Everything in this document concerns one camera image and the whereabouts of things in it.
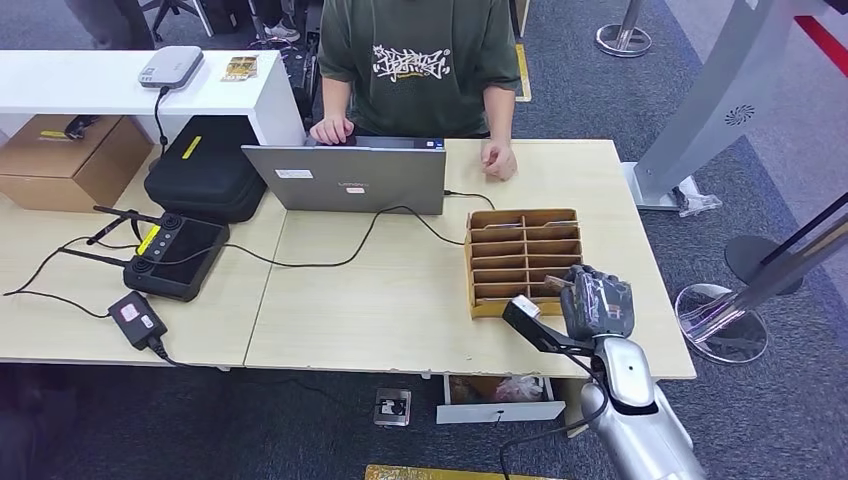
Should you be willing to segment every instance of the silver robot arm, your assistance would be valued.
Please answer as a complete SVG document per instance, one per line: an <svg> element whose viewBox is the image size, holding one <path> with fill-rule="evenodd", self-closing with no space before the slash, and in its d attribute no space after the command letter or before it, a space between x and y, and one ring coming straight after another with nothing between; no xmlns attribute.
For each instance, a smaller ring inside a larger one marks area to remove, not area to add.
<svg viewBox="0 0 848 480"><path fill-rule="evenodd" d="M584 418L607 449L621 480L702 480L703 468L692 439L651 378L639 345L627 339L633 330L630 285L591 267L572 267L563 279L546 279L561 289L560 303L568 336L542 324L539 309L519 295L503 318L537 349L592 358L600 379L581 392ZM604 407L605 393L609 397Z"/></svg>
<svg viewBox="0 0 848 480"><path fill-rule="evenodd" d="M589 422L621 480L701 480L704 470L692 438L651 379L642 348L623 337L601 337L596 356L603 362L610 401ZM587 383L580 394L584 417L603 404L602 386Z"/></svg>

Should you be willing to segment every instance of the black cable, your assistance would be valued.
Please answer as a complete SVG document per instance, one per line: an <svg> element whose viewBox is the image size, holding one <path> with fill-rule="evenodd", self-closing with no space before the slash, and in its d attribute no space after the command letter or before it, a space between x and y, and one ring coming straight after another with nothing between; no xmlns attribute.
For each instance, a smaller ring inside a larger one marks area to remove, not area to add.
<svg viewBox="0 0 848 480"><path fill-rule="evenodd" d="M165 147L168 145L168 137L165 136L165 131L162 130L162 122L159 121L159 104L162 103L162 99L170 91L171 87L160 88L159 96L156 97L156 104L153 106L153 119L156 120L156 128L159 129L159 145L162 146L162 153L159 155L160 160L165 157Z"/></svg>
<svg viewBox="0 0 848 480"><path fill-rule="evenodd" d="M175 367L191 367L191 365L187 363L180 363L172 359L170 355L168 355L168 351L165 350L165 344L162 343L162 339L159 337L151 337L147 341L147 346L148 348L153 350L153 353L155 353L157 357L161 358L162 360L165 360L166 362Z"/></svg>
<svg viewBox="0 0 848 480"><path fill-rule="evenodd" d="M462 192L454 192L453 190L445 190L446 197L473 197L473 198L482 198L492 207L492 210L497 210L495 208L495 202L493 202L489 197L483 195L482 193L462 193Z"/></svg>
<svg viewBox="0 0 848 480"><path fill-rule="evenodd" d="M273 382L238 382L238 383L242 384L242 385L287 385L287 384L291 383L291 384L297 385L298 387L300 387L304 390L307 390L309 392L317 393L317 394L321 395L322 397L326 398L327 400L329 400L330 402L335 403L336 405L339 405L341 407L344 407L345 409L358 410L358 408L353 408L351 406L351 404L344 402L343 400L335 397L334 395L331 395L331 394L325 392L324 390L322 390L318 387L313 387L313 386L307 385L307 384L301 382L300 380L298 380L296 378L288 378L288 379L285 379L285 380L278 380L278 381L273 381ZM379 406L381 406L379 403L375 403L374 405L371 406L371 409L368 410L367 413L362 412L363 413L362 416L367 417L367 416L373 415L374 414L374 407L379 407Z"/></svg>
<svg viewBox="0 0 848 480"><path fill-rule="evenodd" d="M343 261L340 261L340 262L335 262L335 263L295 263L295 264L281 263L281 262L275 262L274 260L265 258L261 255L256 254L256 253L253 253L250 250L242 247L241 245L235 245L235 244L232 244L232 243L225 243L223 246L241 250L241 251L247 253L248 255L251 255L252 257L258 259L258 260L262 260L263 262L270 263L271 265L276 265L278 267L286 267L286 268L341 267L343 265L347 265L348 263L352 262L357 257L357 255L359 255L359 252L362 251L362 248L365 246L365 242L368 240L368 237L371 235L371 232L374 230L374 225L377 222L377 218L379 218L380 215L382 215L384 213L388 213L388 212L398 210L398 209L406 210L409 213L415 215L415 218L417 218L419 221L421 221L421 223L423 223L424 226L427 227L427 229L430 230L430 232L433 235L435 235L436 237L439 238L439 240L442 240L443 242L446 242L446 243L450 243L452 245L460 245L460 246L465 245L465 242L456 242L456 241L453 241L453 240L450 240L450 239L443 237L441 234L439 234L439 232L434 230L433 227L431 227L429 223L427 223L423 218L421 218L421 215L419 215L417 212L415 212L414 210L412 210L411 208L409 208L405 205L399 205L397 207L386 208L386 209L383 209L383 210L380 210L379 212L377 212L374 215L374 218L371 219L371 225L368 226L368 230L365 232L365 236L362 237L362 241L359 242L359 246L356 247L356 250L353 252L353 255L351 255L347 260L343 260ZM201 255L204 255L204 254L214 250L215 248L217 248L217 247L204 248L203 250L200 250L199 252L195 252L195 253L189 255L188 257L183 258L182 260L174 260L174 261L171 261L171 262L157 262L157 261L154 261L154 260L145 259L145 261L147 261L147 262L149 262L153 265L165 265L165 266L181 265L181 264L186 263L188 261L194 260L195 258L197 258Z"/></svg>
<svg viewBox="0 0 848 480"><path fill-rule="evenodd" d="M503 473L504 480L509 480L509 473L506 471L506 457L505 457L506 450L508 448L515 446L515 445L522 444L522 443L533 442L533 441L536 441L536 440L539 440L539 439L542 439L542 438L545 438L545 437L549 437L551 435L555 435L555 434L560 433L560 432L567 432L569 430L574 430L575 428L580 428L584 425L588 425L589 422L598 418L604 412L604 410L606 410L606 408L607 408L607 404L609 403L609 392L607 392L607 388L606 388L606 385L604 384L603 379L601 379L601 377L597 373L595 373L591 368L584 365L583 362L578 360L577 357L575 357L571 353L569 353L565 350L560 350L560 353L562 353L563 355L568 357L569 360L576 363L580 368L582 368L583 370L586 370L586 372L589 373L589 376L592 378L592 380L594 380L598 384L598 386L601 387L601 393L603 393L603 395L604 395L604 400L603 400L603 402L601 402L601 406L598 407L597 410L592 412L591 415L589 415L588 417L585 417L581 420L578 420L578 421L576 421L576 422L574 422L570 425L565 425L563 427L555 428L553 430L548 430L547 432L542 432L542 433L539 433L539 434L536 434L536 435L531 435L529 437L517 438L517 439L514 439L514 440L510 440L510 441L504 443L503 445L501 445L501 448L498 451L498 459L500 460L500 463L501 463L501 473Z"/></svg>
<svg viewBox="0 0 848 480"><path fill-rule="evenodd" d="M14 292L6 292L6 293L3 294L4 297L8 297L8 296L11 296L11 295L35 295L37 297L52 298L53 300L59 300L60 302L65 302L68 305L73 305L74 307L77 307L78 309L85 312L87 315L90 315L94 318L109 318L109 317L111 317L111 315L109 315L108 313L105 314L105 315L98 315L98 314L92 312L91 310L83 307L79 303L76 303L72 300L68 300L67 298L62 298L58 295L53 295L53 294L50 294L50 293L43 293L43 292L36 292L36 291L33 291L33 290L20 290L19 289L19 290L15 290Z"/></svg>
<svg viewBox="0 0 848 480"><path fill-rule="evenodd" d="M73 243L80 242L80 241L83 241L83 240L88 240L89 238L90 237L77 237L73 240L68 241L67 243L65 243L61 247L57 248L56 250L54 250L53 253L51 253L44 260L41 261L41 264L38 265L38 268L35 270L35 273L33 273L31 277L29 277L29 280L27 280L26 283L24 283L23 285L21 285L17 289L12 290L11 292L4 293L3 296L4 297L10 297L12 295L34 295L36 297L51 298L53 300L58 300L60 302L67 303L68 305L72 305L72 306L82 310L87 315L90 315L94 318L109 318L109 316L110 316L109 314L98 315L98 314L92 312L91 310L83 307L79 303L76 303L72 300L68 300L67 298L63 298L63 297L60 297L58 295L53 295L51 293L44 293L44 292L36 292L34 290L27 290L27 287L32 285L32 282L34 282L35 279L41 274L41 271L44 270L44 267L47 265L47 263L50 260L52 260L53 257L55 257L57 254L59 254L61 249L67 248L68 246L70 246ZM97 242L97 244L102 245L106 248L114 249L114 250L120 250L120 249L134 248L135 247L135 245L107 245L107 244L101 243L99 241Z"/></svg>

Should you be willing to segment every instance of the green t-shirt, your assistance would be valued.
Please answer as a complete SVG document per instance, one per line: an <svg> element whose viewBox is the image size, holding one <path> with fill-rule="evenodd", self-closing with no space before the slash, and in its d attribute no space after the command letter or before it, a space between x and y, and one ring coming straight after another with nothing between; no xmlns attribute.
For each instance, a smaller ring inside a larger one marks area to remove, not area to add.
<svg viewBox="0 0 848 480"><path fill-rule="evenodd" d="M383 135L485 132L483 90L520 82L508 0L327 0L318 61Z"/></svg>

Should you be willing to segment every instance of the person's hand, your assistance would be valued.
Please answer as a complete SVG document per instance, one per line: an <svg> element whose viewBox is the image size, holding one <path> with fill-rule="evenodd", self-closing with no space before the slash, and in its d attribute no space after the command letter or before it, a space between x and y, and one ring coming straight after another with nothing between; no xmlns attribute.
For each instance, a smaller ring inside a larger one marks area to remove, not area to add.
<svg viewBox="0 0 848 480"><path fill-rule="evenodd" d="M487 175L501 180L509 180L518 171L518 162L508 141L489 140L483 146L480 160L483 162L483 171Z"/></svg>
<svg viewBox="0 0 848 480"><path fill-rule="evenodd" d="M312 138L327 145L344 143L352 133L353 122L344 115L326 116L309 130Z"/></svg>

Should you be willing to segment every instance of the graphic print on t-shirt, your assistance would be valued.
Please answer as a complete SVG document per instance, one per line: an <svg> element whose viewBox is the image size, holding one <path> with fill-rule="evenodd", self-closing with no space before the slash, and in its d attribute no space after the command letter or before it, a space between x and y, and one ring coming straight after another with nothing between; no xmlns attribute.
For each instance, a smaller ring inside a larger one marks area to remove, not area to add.
<svg viewBox="0 0 848 480"><path fill-rule="evenodd" d="M392 83L409 77L434 77L441 80L450 74L448 64L449 49L436 50L433 53L419 53L408 48L395 50L374 45L375 61L373 65L377 78L389 77Z"/></svg>

